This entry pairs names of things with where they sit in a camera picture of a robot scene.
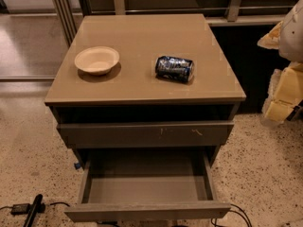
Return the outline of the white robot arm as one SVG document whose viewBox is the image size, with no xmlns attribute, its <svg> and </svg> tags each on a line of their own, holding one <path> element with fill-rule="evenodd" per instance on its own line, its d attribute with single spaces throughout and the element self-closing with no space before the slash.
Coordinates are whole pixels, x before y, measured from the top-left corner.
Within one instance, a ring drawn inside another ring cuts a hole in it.
<svg viewBox="0 0 303 227">
<path fill-rule="evenodd" d="M 258 40 L 258 46 L 276 49 L 280 57 L 290 62 L 283 70 L 274 70 L 261 110 L 267 124 L 281 124 L 303 101 L 303 0 Z"/>
</svg>

